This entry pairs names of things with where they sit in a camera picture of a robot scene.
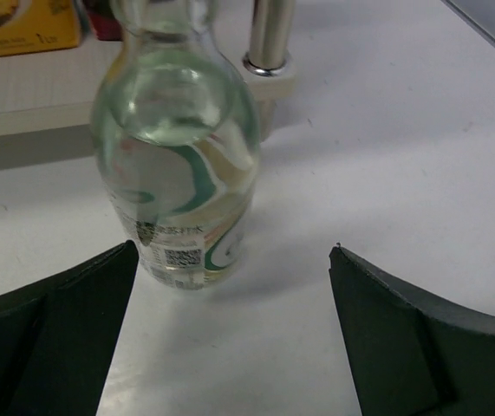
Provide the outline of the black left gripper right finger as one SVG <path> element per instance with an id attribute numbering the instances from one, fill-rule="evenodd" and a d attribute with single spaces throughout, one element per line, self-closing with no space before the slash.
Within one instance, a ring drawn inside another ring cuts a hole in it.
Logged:
<path id="1" fill-rule="evenodd" d="M 337 245 L 329 276 L 364 415 L 495 415 L 495 316 Z"/>

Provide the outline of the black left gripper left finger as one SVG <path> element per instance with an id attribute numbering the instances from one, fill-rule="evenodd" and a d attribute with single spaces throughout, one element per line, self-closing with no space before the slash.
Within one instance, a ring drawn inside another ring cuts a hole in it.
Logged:
<path id="1" fill-rule="evenodd" d="M 94 415 L 134 286 L 126 241 L 0 295 L 0 415 Z"/>

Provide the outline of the green cap soda bottle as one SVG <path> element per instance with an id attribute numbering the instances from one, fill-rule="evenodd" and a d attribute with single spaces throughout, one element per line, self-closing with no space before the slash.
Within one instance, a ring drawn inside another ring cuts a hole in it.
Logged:
<path id="1" fill-rule="evenodd" d="M 90 116 L 107 194 L 140 264 L 203 289 L 242 251 L 260 161 L 257 111 L 219 51 L 207 1 L 113 1 L 122 46 Z"/>

